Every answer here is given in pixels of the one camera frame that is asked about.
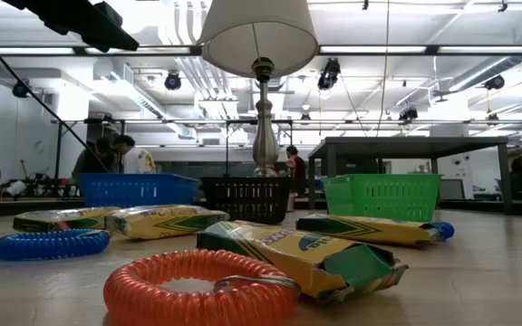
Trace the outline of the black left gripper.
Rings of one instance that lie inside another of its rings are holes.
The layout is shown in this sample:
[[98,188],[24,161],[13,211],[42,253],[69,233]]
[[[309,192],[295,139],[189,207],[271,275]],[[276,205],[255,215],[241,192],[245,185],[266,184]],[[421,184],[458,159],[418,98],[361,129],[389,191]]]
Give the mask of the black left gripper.
[[[106,1],[92,4],[89,0],[4,0],[18,10],[28,10],[43,24],[61,35],[69,32],[81,36],[91,47],[108,52],[110,49],[136,51],[140,44],[121,29],[123,18]],[[95,23],[86,27],[89,14]]]

